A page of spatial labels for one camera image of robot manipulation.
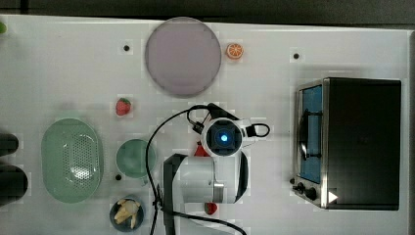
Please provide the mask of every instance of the orange slice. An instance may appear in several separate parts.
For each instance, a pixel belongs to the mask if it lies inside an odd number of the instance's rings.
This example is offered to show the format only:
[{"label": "orange slice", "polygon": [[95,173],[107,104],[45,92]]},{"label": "orange slice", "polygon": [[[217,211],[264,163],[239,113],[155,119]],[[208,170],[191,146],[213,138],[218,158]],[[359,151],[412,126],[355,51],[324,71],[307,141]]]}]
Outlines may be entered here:
[{"label": "orange slice", "polygon": [[229,59],[238,60],[244,54],[244,48],[238,43],[231,43],[226,48],[226,55]]}]

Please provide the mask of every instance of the small red object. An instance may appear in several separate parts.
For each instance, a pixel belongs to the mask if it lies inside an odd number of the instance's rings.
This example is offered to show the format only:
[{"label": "small red object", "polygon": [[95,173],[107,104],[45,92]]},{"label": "small red object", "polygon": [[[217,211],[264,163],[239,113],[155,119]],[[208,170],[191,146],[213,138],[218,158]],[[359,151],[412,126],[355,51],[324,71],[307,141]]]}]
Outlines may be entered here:
[{"label": "small red object", "polygon": [[131,110],[131,102],[125,98],[121,98],[116,102],[115,110],[118,116],[124,116]]},{"label": "small red object", "polygon": [[198,148],[196,149],[195,157],[209,157],[200,141],[198,142]]},{"label": "small red object", "polygon": [[217,205],[215,203],[205,203],[205,212],[208,215],[212,215],[217,211]]}]

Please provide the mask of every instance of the oven knob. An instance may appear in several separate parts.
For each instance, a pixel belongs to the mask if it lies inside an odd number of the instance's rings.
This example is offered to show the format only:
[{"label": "oven knob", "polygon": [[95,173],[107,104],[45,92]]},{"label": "oven knob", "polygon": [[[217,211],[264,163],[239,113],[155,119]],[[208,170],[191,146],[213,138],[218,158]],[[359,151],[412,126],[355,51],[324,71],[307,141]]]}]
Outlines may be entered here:
[{"label": "oven knob", "polygon": [[305,189],[304,191],[305,197],[307,197],[309,200],[314,201],[317,199],[317,192],[314,188]]},{"label": "oven knob", "polygon": [[293,186],[293,189],[297,190],[300,194],[303,194],[305,187],[302,183],[299,183],[297,186]]}]

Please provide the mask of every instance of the oven window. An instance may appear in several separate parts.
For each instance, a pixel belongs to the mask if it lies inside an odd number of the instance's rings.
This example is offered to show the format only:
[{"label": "oven window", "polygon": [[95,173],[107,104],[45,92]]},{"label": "oven window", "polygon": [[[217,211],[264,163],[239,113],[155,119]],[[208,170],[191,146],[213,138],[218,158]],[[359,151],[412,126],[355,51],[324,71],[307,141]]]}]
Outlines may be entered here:
[{"label": "oven window", "polygon": [[308,138],[307,138],[307,158],[300,158],[300,177],[320,183],[321,172],[321,114],[323,111],[323,91],[322,86],[314,86],[302,90],[302,110],[301,114],[309,111],[312,115],[308,116]]}]

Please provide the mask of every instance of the blue light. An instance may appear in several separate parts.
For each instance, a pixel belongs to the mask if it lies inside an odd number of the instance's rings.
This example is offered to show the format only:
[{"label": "blue light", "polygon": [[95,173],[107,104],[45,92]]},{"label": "blue light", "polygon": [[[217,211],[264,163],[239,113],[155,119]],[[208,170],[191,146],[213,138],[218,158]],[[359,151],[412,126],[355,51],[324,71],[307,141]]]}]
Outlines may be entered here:
[{"label": "blue light", "polygon": [[223,142],[226,142],[226,141],[228,141],[228,136],[226,136],[226,135],[222,135],[222,136],[220,136],[220,139],[221,139]]}]

